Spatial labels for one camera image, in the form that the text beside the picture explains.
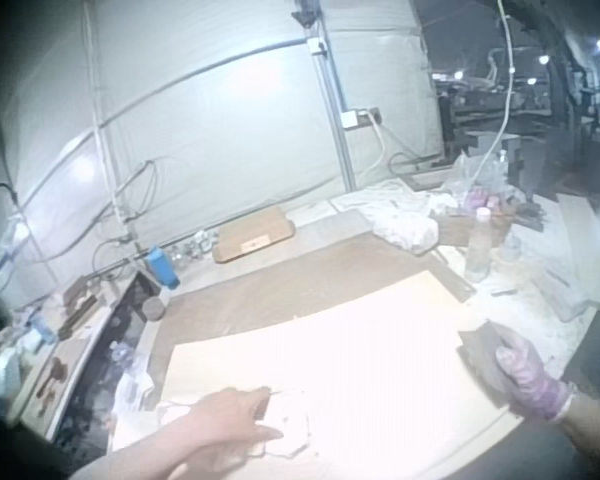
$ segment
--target hand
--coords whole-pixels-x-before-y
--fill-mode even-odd
[[[533,344],[504,325],[494,328],[508,347],[498,347],[496,359],[512,380],[511,393],[522,413],[545,420],[559,420],[572,395],[569,387],[551,377]]]
[[[282,438],[278,430],[255,423],[256,410],[270,395],[267,387],[251,392],[227,388],[202,398],[188,414],[198,447]]]

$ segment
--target plastic bottle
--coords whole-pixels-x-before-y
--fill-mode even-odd
[[[153,247],[151,249],[147,255],[147,262],[161,284],[171,290],[180,285],[180,279],[173,270],[171,262],[160,248]]]
[[[491,266],[491,210],[482,207],[476,212],[476,224],[469,237],[464,277],[478,283],[489,276]]]

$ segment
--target gloved hand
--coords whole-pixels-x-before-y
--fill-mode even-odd
[[[551,377],[533,344],[504,325],[494,328],[507,344],[498,347],[496,359],[512,380],[511,393],[523,414],[549,421],[560,420],[568,408],[572,391],[564,382]]]

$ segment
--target workbench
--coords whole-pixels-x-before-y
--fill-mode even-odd
[[[427,192],[413,192],[400,180],[381,182],[288,212],[287,217],[294,221],[298,232],[287,242],[227,265],[213,264],[211,259],[192,264],[180,275],[181,285],[171,292],[166,316],[147,333],[151,339],[141,340],[144,348],[151,351],[148,371],[158,393],[154,404],[176,345],[287,322],[405,278],[406,258],[413,257],[373,237],[368,233],[371,224],[360,218],[372,220],[374,213],[386,204],[423,211],[427,208],[427,196]],[[532,285],[530,267],[539,261],[551,260],[573,271],[558,204],[537,196],[535,201],[547,214],[545,231],[538,233],[514,225],[514,233],[523,242],[522,257],[514,264],[494,260],[489,278],[474,286],[476,292],[466,305],[476,317],[498,321],[529,338],[545,360],[548,372],[559,377],[582,342],[595,309],[589,308],[572,322],[563,323]],[[464,256],[454,247],[438,250],[441,260],[461,277]],[[515,294],[492,296],[499,291]],[[214,309],[214,321],[201,323],[196,312],[208,309]],[[488,428],[467,438],[453,455],[439,459],[418,478],[442,478],[457,471],[521,422],[522,418],[502,408]]]

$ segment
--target sandpaper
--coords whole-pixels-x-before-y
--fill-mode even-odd
[[[470,371],[478,379],[485,393],[494,403],[501,407],[512,400],[512,382],[500,369],[496,359],[498,347],[506,347],[493,323],[487,321],[472,332],[458,332],[463,345],[458,353],[469,366]]]

